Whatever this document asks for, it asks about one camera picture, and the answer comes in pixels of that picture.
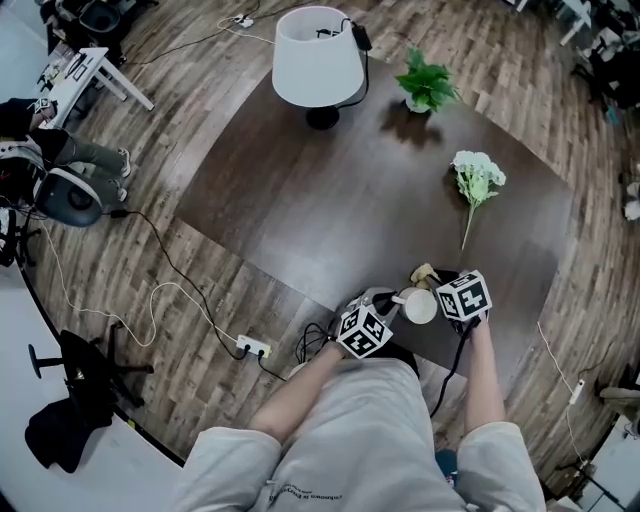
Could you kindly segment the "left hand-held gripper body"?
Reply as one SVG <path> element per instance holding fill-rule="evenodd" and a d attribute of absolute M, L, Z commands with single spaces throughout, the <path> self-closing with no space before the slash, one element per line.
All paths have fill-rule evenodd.
<path fill-rule="evenodd" d="M 392 321 L 380 318 L 385 303 L 374 303 L 378 293 L 394 291 L 371 287 L 351 299 L 337 312 L 336 342 L 352 357 L 363 359 L 381 349 L 393 336 Z"/>

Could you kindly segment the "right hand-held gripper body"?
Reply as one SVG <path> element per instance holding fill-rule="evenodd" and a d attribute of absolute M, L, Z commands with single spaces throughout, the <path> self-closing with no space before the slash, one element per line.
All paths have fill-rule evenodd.
<path fill-rule="evenodd" d="M 478 270 L 442 284 L 435 294 L 443 316 L 451 322 L 466 323 L 493 307 L 484 276 Z"/>

